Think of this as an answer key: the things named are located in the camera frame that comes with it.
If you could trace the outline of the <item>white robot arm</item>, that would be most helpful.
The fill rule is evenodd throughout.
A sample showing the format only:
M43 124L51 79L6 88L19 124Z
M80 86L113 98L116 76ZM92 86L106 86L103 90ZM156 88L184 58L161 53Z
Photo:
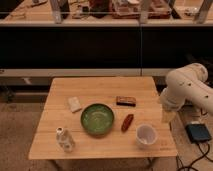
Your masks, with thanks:
M159 96L162 122L171 122L186 100L213 116L213 88L205 84L207 79L208 71L200 63L171 70L165 77L166 87Z

